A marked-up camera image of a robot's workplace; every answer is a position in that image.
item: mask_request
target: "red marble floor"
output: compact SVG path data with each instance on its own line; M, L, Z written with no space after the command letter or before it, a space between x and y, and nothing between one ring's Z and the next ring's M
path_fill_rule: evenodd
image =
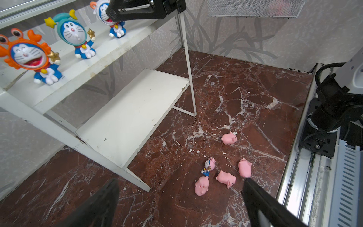
M0 225L50 226L118 178L114 226L248 226L238 161L253 163L252 179L276 196L312 76L195 51L190 61L197 117L172 109L129 166L150 192L64 148L1 201ZM186 77L184 50L158 70ZM190 90L178 106L192 111ZM224 145L230 130L238 141ZM198 197L194 184L211 156L216 170ZM220 170L237 177L230 189L215 180Z

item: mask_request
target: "wire mesh basket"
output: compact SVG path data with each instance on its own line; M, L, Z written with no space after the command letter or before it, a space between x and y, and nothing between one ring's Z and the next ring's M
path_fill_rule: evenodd
M305 0L208 0L210 17L297 18Z

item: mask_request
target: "light blue slotted panel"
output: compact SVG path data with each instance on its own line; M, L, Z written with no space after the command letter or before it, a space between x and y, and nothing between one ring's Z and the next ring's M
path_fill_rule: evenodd
M337 171L333 188L329 227L356 227L359 193L360 151L339 140Z

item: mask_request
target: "crab eye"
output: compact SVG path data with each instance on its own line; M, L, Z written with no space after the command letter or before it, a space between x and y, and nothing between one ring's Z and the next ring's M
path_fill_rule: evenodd
M0 43L7 44L9 42L8 38L4 35L0 35Z
M11 33L12 33L14 36L18 37L18 38L22 38L22 37L23 37L23 32L22 32L22 31L20 31L20 30L19 30L19 29L17 29L17 28L13 28L13 29L11 29Z

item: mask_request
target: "figurine body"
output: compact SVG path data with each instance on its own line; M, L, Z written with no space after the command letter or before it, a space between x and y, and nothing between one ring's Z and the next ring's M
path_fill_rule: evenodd
M121 38L126 34L126 29L123 27L125 22L113 22L111 18L107 16L106 9L109 6L109 3L110 0L91 1L90 7L93 9L93 14L96 14L99 20L110 26L110 37Z
M234 144L237 141L237 136L234 135L231 131L228 134L224 134L222 136L222 141L225 145Z
M216 160L214 158L210 157L207 161L204 162L204 169L201 170L200 173L202 173L204 176L209 176L210 171L214 169Z
M195 183L195 194L202 196L208 192L209 180L208 177L200 177Z
M231 187L233 184L236 183L236 177L233 176L230 173L226 173L224 171L221 170L221 172L218 174L218 176L216 177L216 180L226 184L227 188L229 189L229 187Z
M249 178L251 177L251 166L252 163L247 161L246 159L241 159L238 163L238 169L241 177Z
M17 28L13 28L11 33L18 39L10 42L6 36L0 35L0 43L9 46L8 49L0 46L0 57L8 56L9 58L4 61L9 66L35 71L34 83L36 84L43 82L51 85L62 78L62 73L58 70L59 53L54 53L45 42L38 44L42 39L41 35L36 35L33 30L29 30L27 40L23 38L23 32Z
M78 23L75 16L75 10L72 9L69 13L59 13L52 18L44 19L45 24L51 28L57 25L57 33L59 37L66 43L74 46L74 51L77 58L88 59L96 55L95 49L91 48L95 40L94 32L89 29L86 32L85 28ZM89 34L90 41L87 41L86 34Z

